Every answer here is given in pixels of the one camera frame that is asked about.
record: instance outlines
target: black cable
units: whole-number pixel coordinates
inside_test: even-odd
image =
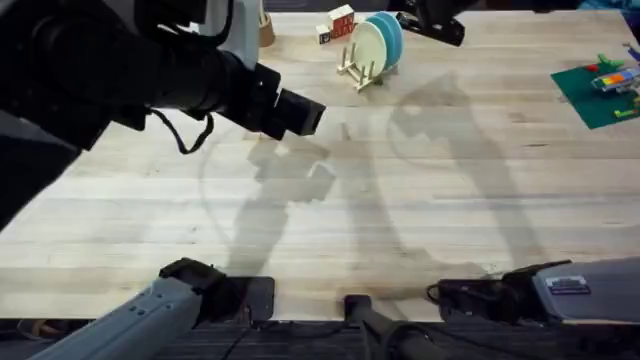
[[[440,300],[436,299],[435,296],[433,296],[432,291],[433,289],[437,289],[438,288],[438,284],[433,284],[433,285],[429,285],[427,286],[427,298],[429,299],[429,301],[431,301],[434,305],[438,305],[440,306]]]
[[[229,356],[231,356],[231,353],[236,348],[236,346],[238,346],[238,344],[240,344],[242,339],[244,339],[245,337],[247,337],[247,335],[249,335],[251,330],[253,330],[251,327],[248,327],[248,328],[244,329],[244,331],[242,333],[240,333],[240,335],[227,348],[227,351],[224,352],[222,357],[220,357],[220,360],[227,360],[229,358]]]
[[[511,349],[507,349],[507,348],[503,348],[500,346],[496,346],[496,345],[491,345],[491,344],[486,344],[486,343],[481,343],[478,342],[476,340],[473,339],[469,339],[465,336],[462,335],[457,335],[457,334],[453,334],[447,330],[443,330],[438,328],[437,326],[431,325],[431,324],[420,324],[422,327],[425,327],[429,330],[435,331],[437,333],[440,333],[444,336],[447,336],[451,339],[454,339],[456,341],[460,341],[460,342],[464,342],[467,343],[469,345],[473,345],[475,347],[481,348],[481,349],[486,349],[486,350],[491,350],[494,352],[499,352],[502,354],[506,354],[506,355],[510,355],[516,358],[520,358],[520,359],[527,359],[527,360],[543,360],[543,358],[537,357],[537,356],[533,356],[533,355],[529,355],[529,354],[525,354],[525,353],[521,353],[519,351],[515,351],[515,350],[511,350]]]
[[[204,144],[204,141],[209,137],[209,135],[211,135],[211,133],[213,133],[213,128],[214,128],[213,115],[207,114],[207,127],[198,136],[198,138],[196,139],[191,149],[187,149],[186,146],[184,145],[184,141],[182,141],[182,138],[180,137],[180,134],[178,134],[178,131],[173,126],[171,121],[169,121],[166,115],[164,115],[163,113],[155,109],[151,109],[150,112],[155,116],[157,116],[158,118],[160,118],[160,120],[162,120],[162,123],[169,128],[169,131],[171,131],[171,133],[173,134],[173,137],[176,139],[176,142],[178,143],[178,150],[180,150],[180,153],[183,155],[192,154],[198,151],[202,147],[202,144]]]
[[[332,336],[338,335],[341,332],[343,332],[344,330],[346,330],[347,328],[349,328],[347,323],[343,322],[342,324],[340,324],[340,326],[337,326],[335,329],[331,329],[330,331],[327,331],[325,333],[319,333],[319,334],[295,334],[294,332],[291,331],[292,328],[293,328],[293,323],[291,323],[291,325],[292,326],[289,328],[291,337],[294,338],[294,339],[299,339],[299,340],[326,339],[326,338],[330,338]]]

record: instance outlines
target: dish rack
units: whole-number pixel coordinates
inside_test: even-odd
[[[356,92],[360,93],[371,84],[382,85],[385,76],[397,71],[397,65],[394,65],[389,69],[383,70],[380,74],[378,74],[378,76],[373,76],[373,69],[376,66],[375,61],[371,62],[368,70],[366,66],[358,69],[358,65],[356,64],[354,59],[356,46],[357,44],[355,42],[351,44],[351,52],[348,54],[349,59],[347,59],[348,46],[345,46],[342,49],[342,62],[338,64],[338,74],[349,74],[353,78],[353,80],[355,80],[355,84],[353,87],[356,89]]]

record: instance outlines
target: blue plate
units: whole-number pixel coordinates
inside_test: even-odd
[[[378,30],[380,30],[380,32],[382,33],[384,42],[387,45],[387,61],[384,64],[384,69],[387,70],[388,68],[393,66],[393,64],[395,64],[395,61],[397,61],[397,59],[395,58],[396,44],[393,38],[393,30],[391,30],[391,27],[389,26],[389,24],[387,24],[386,21],[382,20],[381,18],[377,18],[375,16],[368,18],[367,22],[370,22],[373,25],[375,25],[378,28]]]
[[[373,17],[384,20],[384,22],[386,22],[387,25],[391,28],[395,45],[393,54],[395,54],[396,56],[394,56],[389,64],[390,66],[393,66],[400,60],[400,57],[402,57],[402,53],[404,52],[404,32],[402,31],[402,26],[400,26],[400,23],[393,15],[387,12],[379,12]]]

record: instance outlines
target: plate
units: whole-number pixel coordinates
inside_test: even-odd
[[[351,42],[356,43],[353,61],[358,66],[358,70],[366,67],[366,74],[369,74],[369,67],[374,61],[372,75],[380,75],[387,62],[387,45],[378,27],[366,21],[360,23],[351,35]]]
[[[398,19],[396,19],[393,15],[387,12],[381,11],[379,13],[376,13],[374,17],[384,20],[387,23],[387,25],[389,25],[389,27],[391,28],[391,31],[393,32],[393,35],[394,35],[393,38],[395,40],[395,46],[396,46],[394,53],[397,54],[397,58],[395,59],[395,61],[391,62],[391,66],[393,66],[398,61],[400,61],[400,58],[402,57],[402,53],[404,52],[404,31],[402,30],[402,26],[400,26]]]
[[[368,18],[367,21],[375,25],[382,33],[382,37],[387,46],[387,61],[384,65],[384,69],[387,70],[393,66],[397,60],[396,40],[394,39],[393,30],[391,30],[391,26],[389,26],[386,21],[379,17],[372,16]]]

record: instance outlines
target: wooden tabletop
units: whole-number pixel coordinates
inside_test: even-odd
[[[366,293],[437,320],[424,288],[550,260],[640,255],[640,121],[591,131],[553,72],[630,59],[617,12],[478,12],[462,48],[406,33],[399,72],[356,94],[324,14],[273,14],[261,61],[327,105],[282,143],[217,117],[178,153],[156,118],[113,124],[0,235],[0,317],[98,317],[181,257],[276,279],[277,319],[340,319]],[[168,112],[191,141],[203,124]]]

